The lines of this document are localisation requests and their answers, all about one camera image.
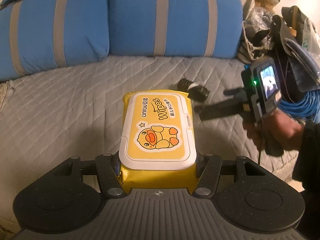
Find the person's right hand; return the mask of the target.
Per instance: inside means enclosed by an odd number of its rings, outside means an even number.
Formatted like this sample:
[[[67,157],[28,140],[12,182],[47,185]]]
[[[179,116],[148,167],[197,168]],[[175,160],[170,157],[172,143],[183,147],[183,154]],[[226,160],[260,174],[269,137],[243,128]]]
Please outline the person's right hand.
[[[300,150],[305,126],[291,119],[279,109],[263,120],[263,126],[257,126],[250,122],[242,122],[247,137],[251,139],[257,150],[265,148],[262,135],[270,132],[286,151]]]

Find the black right sleeve forearm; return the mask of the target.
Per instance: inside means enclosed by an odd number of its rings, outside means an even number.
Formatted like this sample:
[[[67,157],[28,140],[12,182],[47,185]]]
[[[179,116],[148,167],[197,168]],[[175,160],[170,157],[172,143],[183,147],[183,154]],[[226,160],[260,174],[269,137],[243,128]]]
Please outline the black right sleeve forearm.
[[[319,124],[306,123],[293,179],[304,188],[305,212],[298,230],[308,239],[319,239]]]

